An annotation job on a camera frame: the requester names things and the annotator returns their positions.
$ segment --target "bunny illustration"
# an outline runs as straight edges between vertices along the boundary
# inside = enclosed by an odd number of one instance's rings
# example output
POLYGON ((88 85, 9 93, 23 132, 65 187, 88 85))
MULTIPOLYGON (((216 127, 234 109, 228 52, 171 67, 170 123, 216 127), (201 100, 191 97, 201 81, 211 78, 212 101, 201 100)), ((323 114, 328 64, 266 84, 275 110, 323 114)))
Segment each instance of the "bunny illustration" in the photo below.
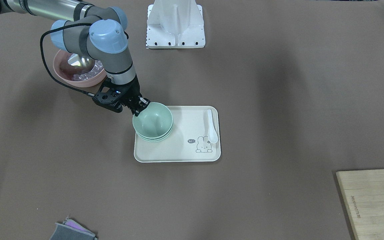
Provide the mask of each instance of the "bunny illustration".
POLYGON ((211 144, 207 136, 198 138, 198 144, 196 145, 196 148, 196 152, 213 152, 213 150, 211 150, 211 144))

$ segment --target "gray cloth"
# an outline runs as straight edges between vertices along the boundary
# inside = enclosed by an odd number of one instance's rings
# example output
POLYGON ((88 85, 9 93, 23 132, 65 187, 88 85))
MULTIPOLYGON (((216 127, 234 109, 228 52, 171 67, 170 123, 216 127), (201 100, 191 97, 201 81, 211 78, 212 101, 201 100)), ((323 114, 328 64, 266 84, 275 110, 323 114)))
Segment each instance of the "gray cloth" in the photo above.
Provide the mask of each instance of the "gray cloth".
POLYGON ((97 240, 95 237, 93 233, 56 223, 56 229, 50 240, 97 240))

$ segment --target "green object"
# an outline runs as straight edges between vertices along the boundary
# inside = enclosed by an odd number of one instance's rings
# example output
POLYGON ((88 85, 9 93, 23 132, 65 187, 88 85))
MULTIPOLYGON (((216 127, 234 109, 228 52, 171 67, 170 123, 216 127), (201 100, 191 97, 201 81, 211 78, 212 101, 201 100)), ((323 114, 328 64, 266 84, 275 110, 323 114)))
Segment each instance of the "green object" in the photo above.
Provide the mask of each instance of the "green object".
POLYGON ((137 134, 145 140, 160 140, 172 129, 173 115, 163 104, 149 103, 139 116, 133 116, 133 127, 137 134))
POLYGON ((142 138, 143 140, 147 141, 147 142, 150 142, 150 143, 154 143, 154 142, 159 142, 159 141, 162 141, 164 139, 166 139, 168 137, 168 135, 170 135, 171 131, 172 131, 173 128, 171 128, 167 134, 165 134, 163 137, 161 138, 157 138, 157 139, 148 139, 148 138, 145 138, 143 137, 142 135, 140 134, 137 134, 140 138, 142 138))

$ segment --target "white metal stand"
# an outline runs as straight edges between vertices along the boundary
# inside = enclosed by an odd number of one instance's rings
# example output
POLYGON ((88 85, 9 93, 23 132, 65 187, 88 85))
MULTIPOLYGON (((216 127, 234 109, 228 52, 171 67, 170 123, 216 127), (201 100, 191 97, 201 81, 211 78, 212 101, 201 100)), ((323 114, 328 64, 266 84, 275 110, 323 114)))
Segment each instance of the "white metal stand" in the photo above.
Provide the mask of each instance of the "white metal stand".
POLYGON ((201 48, 205 46, 202 6, 195 0, 155 0, 148 7, 146 47, 201 48))

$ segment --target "black cable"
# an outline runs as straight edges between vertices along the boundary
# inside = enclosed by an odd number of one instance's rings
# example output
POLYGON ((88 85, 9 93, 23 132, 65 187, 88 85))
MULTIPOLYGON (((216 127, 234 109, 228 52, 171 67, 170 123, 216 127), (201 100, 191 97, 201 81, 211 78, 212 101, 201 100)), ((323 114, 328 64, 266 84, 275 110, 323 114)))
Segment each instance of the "black cable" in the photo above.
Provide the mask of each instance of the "black cable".
POLYGON ((41 57, 42 57, 42 62, 44 63, 44 67, 45 69, 47 70, 47 73, 50 75, 50 77, 58 84, 64 86, 64 87, 67 87, 67 88, 70 88, 72 90, 75 90, 75 91, 78 91, 80 93, 83 93, 89 97, 94 97, 94 93, 90 93, 90 92, 87 92, 87 91, 84 91, 84 90, 81 90, 81 89, 78 89, 78 88, 74 88, 74 87, 71 87, 69 85, 66 85, 62 82, 60 82, 59 80, 57 80, 50 72, 50 70, 48 69, 48 66, 47 66, 47 63, 45 61, 45 57, 44 57, 44 48, 43 48, 43 42, 44 42, 44 37, 49 35, 50 33, 53 33, 53 32, 58 32, 58 31, 61 31, 63 29, 67 29, 67 28, 71 28, 71 27, 76 27, 76 26, 91 26, 92 23, 75 23, 75 24, 72 24, 72 25, 67 25, 67 26, 63 26, 63 27, 59 27, 59 28, 56 28, 56 29, 53 29, 53 30, 49 30, 47 32, 45 32, 42 36, 41 36, 41 41, 40 41, 40 48, 41 48, 41 57))

